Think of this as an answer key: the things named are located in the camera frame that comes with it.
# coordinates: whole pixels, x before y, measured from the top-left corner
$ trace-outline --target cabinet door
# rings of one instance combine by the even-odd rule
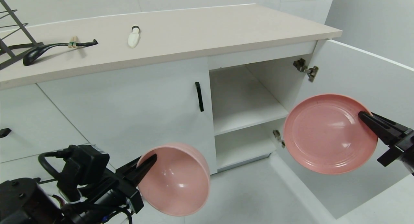
[[[313,83],[303,80],[296,103],[322,93],[355,98],[370,111],[407,127],[414,127],[414,100],[407,97],[414,87],[412,68],[333,40],[319,41],[309,66],[318,66]],[[299,165],[285,149],[279,155],[323,205],[338,218],[406,175],[401,162],[383,167],[377,158],[388,149],[379,140],[371,159],[355,171],[323,175]]]
[[[0,162],[87,143],[35,84],[0,91],[3,128],[12,131],[0,139]]]
[[[201,86],[201,112],[195,82]],[[217,172],[207,59],[120,69],[39,84],[118,168],[150,148],[188,143]]]

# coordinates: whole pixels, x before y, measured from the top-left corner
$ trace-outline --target bowl rim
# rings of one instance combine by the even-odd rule
[[[195,149],[195,150],[197,150],[195,147],[193,147],[193,146],[191,146],[191,145],[188,145],[188,144],[186,144],[186,143],[167,143],[167,144],[163,144],[163,145],[161,145],[161,146],[156,146],[156,147],[154,147],[154,148],[151,148],[149,151],[147,151],[147,152],[145,152],[145,154],[143,154],[142,156],[141,156],[141,158],[139,159],[139,161],[137,162],[137,166],[140,164],[140,162],[141,162],[141,159],[143,159],[144,157],[143,156],[146,156],[148,153],[150,153],[151,151],[153,151],[153,150],[156,150],[156,149],[161,149],[161,148],[173,148],[173,149],[177,149],[177,150],[179,150],[179,151],[182,151],[182,152],[184,152],[184,153],[186,153],[186,154],[188,154],[189,156],[191,156],[191,158],[193,158],[197,163],[198,163],[198,165],[203,169],[203,171],[204,171],[204,175],[206,176],[206,179],[207,179],[207,181],[208,181],[208,189],[207,189],[207,196],[206,196],[206,198],[205,198],[205,200],[204,200],[204,202],[203,202],[203,204],[200,206],[200,207],[198,207],[196,210],[194,210],[194,211],[192,211],[192,212],[190,212],[190,213],[188,213],[188,214],[184,214],[184,215],[175,215],[175,214],[172,214],[172,213],[169,213],[169,212],[163,212],[163,211],[161,211],[161,210],[159,210],[159,209],[157,209],[142,193],[141,193],[141,195],[145,198],[145,200],[148,202],[148,204],[150,204],[152,207],[154,207],[156,210],[158,210],[158,211],[160,211],[160,212],[162,212],[162,213],[164,213],[164,214],[166,214],[166,215],[170,215],[170,216],[175,216],[175,217],[183,217],[183,216],[188,216],[188,215],[192,215],[192,214],[195,214],[196,212],[198,212],[201,208],[203,208],[204,207],[204,205],[207,203],[207,200],[208,200],[208,197],[210,196],[210,175],[208,174],[208,172],[207,172],[207,170],[202,166],[202,163],[200,162],[200,160],[198,160],[197,158],[195,158],[192,154],[189,154],[188,152],[186,152],[185,150],[183,150],[183,149],[181,149],[180,147],[178,147],[178,146],[175,146],[175,145],[170,145],[170,144],[184,144],[184,145],[186,145],[186,146],[189,146],[189,147],[192,147],[193,149]]]
[[[298,106],[300,106],[300,104],[304,103],[305,101],[310,100],[310,99],[314,99],[315,97],[319,97],[319,96],[341,96],[341,97],[344,97],[344,98],[347,98],[347,99],[353,100],[354,102],[356,102],[356,103],[358,103],[359,105],[361,105],[361,106],[365,109],[365,111],[366,111],[366,112],[368,112],[370,115],[372,115],[372,113],[370,112],[370,110],[369,110],[369,109],[367,109],[367,107],[366,107],[366,106],[364,106],[361,102],[359,102],[358,100],[356,100],[356,99],[354,99],[354,98],[352,98],[352,97],[350,97],[350,96],[346,96],[346,95],[342,95],[342,94],[337,94],[337,93],[323,93],[323,94],[318,94],[318,95],[311,96],[311,97],[308,97],[308,98],[306,98],[306,99],[302,100],[301,102],[299,102],[298,104],[296,104],[296,105],[295,105],[295,106],[291,109],[291,111],[290,111],[290,112],[289,112],[289,114],[287,115],[286,120],[285,120],[285,122],[284,122],[284,126],[283,126],[283,134],[285,134],[285,133],[286,133],[286,123],[287,123],[288,118],[291,116],[291,114],[292,114],[293,110],[294,110],[294,109],[296,109]],[[308,164],[305,164],[304,162],[302,162],[302,161],[298,160],[298,159],[300,159],[300,157],[299,157],[299,156],[294,156],[294,155],[291,153],[291,149],[289,150],[289,146],[288,146],[288,144],[286,144],[286,149],[287,149],[287,151],[289,152],[289,154],[292,156],[292,158],[294,158],[294,159],[295,159],[295,161],[296,161],[296,162],[298,162],[300,165],[302,165],[303,167],[305,167],[305,168],[307,168],[307,169],[309,169],[309,170],[311,170],[311,171],[314,171],[314,172],[317,172],[317,173],[320,173],[320,174],[325,174],[325,175],[340,175],[340,174],[345,174],[345,173],[348,173],[348,172],[351,172],[351,171],[355,171],[356,169],[358,169],[358,168],[362,167],[365,163],[367,163],[367,162],[368,162],[368,160],[369,160],[369,159],[370,159],[370,158],[374,155],[374,152],[375,152],[375,150],[376,150],[376,148],[377,148],[377,145],[378,145],[378,138],[377,138],[377,141],[376,141],[376,145],[375,145],[375,147],[374,147],[374,150],[370,153],[370,156],[369,156],[369,157],[367,157],[367,158],[364,160],[364,162],[362,162],[362,163],[361,163],[361,165],[358,165],[357,167],[355,167],[355,168],[351,168],[351,169],[346,170],[346,171],[340,171],[340,172],[334,172],[334,173],[327,173],[327,172],[323,172],[323,171],[320,171],[320,170],[315,170],[315,168],[313,168],[313,167],[309,167],[309,165],[308,165]]]

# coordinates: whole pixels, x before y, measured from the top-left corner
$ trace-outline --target door handle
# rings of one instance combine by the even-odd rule
[[[4,137],[6,137],[7,135],[9,135],[9,133],[10,133],[11,131],[12,131],[12,130],[11,130],[11,129],[9,129],[9,128],[1,129],[1,130],[0,130],[0,138],[4,138]]]
[[[195,82],[195,87],[197,88],[198,106],[200,106],[200,112],[204,112],[203,97],[201,96],[200,83],[199,82]]]

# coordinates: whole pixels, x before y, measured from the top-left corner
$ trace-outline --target gray wall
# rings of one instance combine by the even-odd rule
[[[414,68],[414,0],[333,0],[326,24],[336,39]]]
[[[6,0],[29,25],[105,15],[257,3],[324,23],[332,0]],[[11,24],[7,17],[0,25]]]

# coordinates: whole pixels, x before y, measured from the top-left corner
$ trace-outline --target open cabinet door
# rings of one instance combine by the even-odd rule
[[[322,93],[339,93],[353,97],[378,115],[414,127],[412,68],[334,40],[318,42],[309,67],[314,65],[319,67],[318,74],[312,83],[308,77],[303,80],[296,103]],[[331,214],[339,218],[408,175],[401,162],[388,167],[377,162],[387,149],[379,140],[374,155],[365,165],[342,175],[310,171],[286,149],[278,150],[278,154]]]

